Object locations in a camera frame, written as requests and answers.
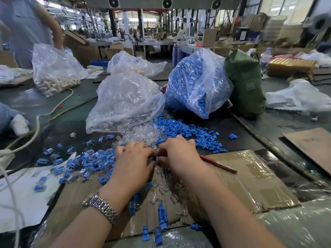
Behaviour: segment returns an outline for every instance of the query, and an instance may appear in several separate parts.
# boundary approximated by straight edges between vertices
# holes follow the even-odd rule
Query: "green bag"
[[[239,49],[229,53],[225,70],[234,85],[230,101],[243,116],[265,112],[265,93],[262,89],[261,68],[257,60]]]

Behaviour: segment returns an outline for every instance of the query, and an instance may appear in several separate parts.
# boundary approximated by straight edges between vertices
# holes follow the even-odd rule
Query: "silver watch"
[[[106,218],[114,225],[118,219],[118,214],[115,210],[99,196],[99,191],[94,192],[85,201],[83,201],[85,208],[92,206],[97,208]]]

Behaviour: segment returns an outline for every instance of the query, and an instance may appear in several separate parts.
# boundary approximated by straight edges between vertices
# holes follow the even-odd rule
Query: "plastic bag of beige parts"
[[[88,72],[72,55],[47,44],[33,47],[33,80],[45,96],[51,96],[81,83]]]
[[[135,57],[125,51],[115,54],[108,63],[107,72],[119,74],[126,71],[136,72],[145,77],[152,77],[164,70],[167,62],[151,63],[140,57]]]

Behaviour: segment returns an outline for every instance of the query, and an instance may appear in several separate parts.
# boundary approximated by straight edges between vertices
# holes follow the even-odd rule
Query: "gray shirt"
[[[0,0],[0,20],[13,35],[9,44],[21,68],[32,68],[33,45],[53,45],[51,30],[36,15],[37,0]]]

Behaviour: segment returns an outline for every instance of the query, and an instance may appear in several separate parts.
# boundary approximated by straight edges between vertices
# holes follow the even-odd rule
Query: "person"
[[[37,0],[0,0],[0,29],[8,36],[15,61],[21,68],[32,68],[36,43],[63,50],[61,26]]]
[[[99,196],[120,213],[130,198],[147,182],[157,162],[168,165],[200,199],[208,213],[221,247],[285,247],[230,192],[217,174],[199,157],[194,140],[168,138],[158,153],[144,142],[116,148],[116,165]],[[51,247],[102,247],[112,225],[96,208],[88,207],[60,234]]]

